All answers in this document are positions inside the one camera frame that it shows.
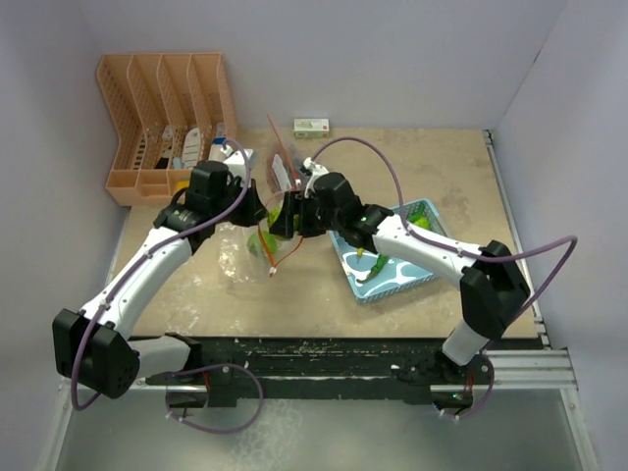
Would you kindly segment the green custard apple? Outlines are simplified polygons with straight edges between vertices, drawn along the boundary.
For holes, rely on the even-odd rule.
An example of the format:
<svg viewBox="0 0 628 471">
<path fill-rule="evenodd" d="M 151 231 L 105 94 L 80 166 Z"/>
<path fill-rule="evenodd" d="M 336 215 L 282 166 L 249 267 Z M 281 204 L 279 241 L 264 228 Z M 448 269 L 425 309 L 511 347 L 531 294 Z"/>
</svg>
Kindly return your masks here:
<svg viewBox="0 0 628 471">
<path fill-rule="evenodd" d="M 425 215 L 414 214 L 408 218 L 408 222 L 418 228 L 430 231 L 432 229 L 429 219 Z"/>
<path fill-rule="evenodd" d="M 247 240 L 246 246 L 248 251 L 255 256 L 275 255 L 286 244 L 287 240 L 283 237 L 272 235 L 267 231 L 260 233 L 254 232 Z"/>
</svg>

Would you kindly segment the light blue plastic basket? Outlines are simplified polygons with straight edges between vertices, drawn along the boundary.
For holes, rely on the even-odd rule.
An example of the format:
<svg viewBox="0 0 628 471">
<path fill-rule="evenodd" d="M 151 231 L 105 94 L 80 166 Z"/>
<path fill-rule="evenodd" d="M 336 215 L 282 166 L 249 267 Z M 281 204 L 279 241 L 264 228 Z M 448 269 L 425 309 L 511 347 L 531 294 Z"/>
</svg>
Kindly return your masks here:
<svg viewBox="0 0 628 471">
<path fill-rule="evenodd" d="M 431 200 L 427 198 L 413 200 L 405 203 L 404 208 L 408 218 L 414 214 L 425 215 L 430 221 L 432 232 L 450 236 L 443 217 Z M 329 232 L 329 235 L 357 303 L 376 301 L 437 278 L 422 267 L 393 257 L 378 277 L 361 285 L 359 280 L 368 274 L 378 254 L 365 251 L 364 255 L 358 259 L 357 248 L 349 245 L 337 232 Z"/>
</svg>

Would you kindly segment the green chili pepper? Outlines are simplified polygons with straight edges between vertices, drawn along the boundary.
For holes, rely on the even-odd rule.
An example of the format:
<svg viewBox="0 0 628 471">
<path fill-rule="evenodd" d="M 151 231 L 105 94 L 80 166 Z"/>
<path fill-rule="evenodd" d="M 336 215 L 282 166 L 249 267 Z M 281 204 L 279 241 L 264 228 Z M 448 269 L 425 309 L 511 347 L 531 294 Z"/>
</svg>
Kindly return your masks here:
<svg viewBox="0 0 628 471">
<path fill-rule="evenodd" d="M 379 274 L 383 271 L 383 269 L 388 264 L 389 260 L 390 260 L 389 256 L 387 256 L 385 254 L 379 254 L 377 259 L 376 259 L 376 262 L 371 267 L 371 269 L 368 272 L 368 274 L 362 280 L 359 280 L 359 283 L 361 285 L 365 285 L 366 283 L 368 283 L 368 282 L 374 280 L 376 277 L 378 277 Z"/>
</svg>

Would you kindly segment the yellow-green custard apple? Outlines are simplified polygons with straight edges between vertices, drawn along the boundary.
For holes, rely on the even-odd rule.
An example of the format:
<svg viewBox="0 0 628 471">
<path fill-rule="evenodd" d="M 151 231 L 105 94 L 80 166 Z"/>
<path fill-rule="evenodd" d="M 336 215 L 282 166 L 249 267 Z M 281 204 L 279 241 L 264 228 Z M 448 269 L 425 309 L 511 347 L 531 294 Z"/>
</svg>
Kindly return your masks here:
<svg viewBox="0 0 628 471">
<path fill-rule="evenodd" d="M 281 212 L 281 207 L 275 207 L 269 211 L 267 215 L 267 225 L 269 228 L 271 228 L 276 223 L 276 221 L 279 219 L 279 216 L 281 215 Z"/>
</svg>

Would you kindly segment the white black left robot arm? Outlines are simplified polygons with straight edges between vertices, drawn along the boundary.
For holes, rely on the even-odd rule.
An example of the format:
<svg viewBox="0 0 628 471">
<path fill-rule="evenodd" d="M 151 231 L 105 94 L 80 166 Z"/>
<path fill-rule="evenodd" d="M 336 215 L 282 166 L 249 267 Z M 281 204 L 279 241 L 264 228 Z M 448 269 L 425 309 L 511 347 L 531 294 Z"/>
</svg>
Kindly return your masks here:
<svg viewBox="0 0 628 471">
<path fill-rule="evenodd" d="M 131 340 L 134 326 L 163 284 L 210 238 L 218 224 L 251 227 L 266 216 L 245 155 L 203 161 L 153 222 L 136 254 L 78 311 L 52 323 L 57 372 L 97 395 L 118 398 L 138 378 L 168 373 L 181 385 L 198 380 L 200 347 L 178 334 Z"/>
</svg>

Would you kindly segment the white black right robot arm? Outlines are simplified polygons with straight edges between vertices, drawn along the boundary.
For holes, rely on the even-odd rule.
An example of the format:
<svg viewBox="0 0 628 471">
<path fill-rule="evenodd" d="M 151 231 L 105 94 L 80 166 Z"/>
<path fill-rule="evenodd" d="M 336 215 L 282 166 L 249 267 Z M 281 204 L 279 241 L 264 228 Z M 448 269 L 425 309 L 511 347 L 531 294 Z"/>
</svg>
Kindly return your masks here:
<svg viewBox="0 0 628 471">
<path fill-rule="evenodd" d="M 502 337 L 530 295 L 503 243 L 464 243 L 412 226 L 400 212 L 362 203 L 337 172 L 312 179 L 303 191 L 288 191 L 269 231 L 284 238 L 336 232 L 355 248 L 403 260 L 449 281 L 459 290 L 462 319 L 436 362 L 438 376 L 448 384 L 470 374 L 470 361 Z"/>
</svg>

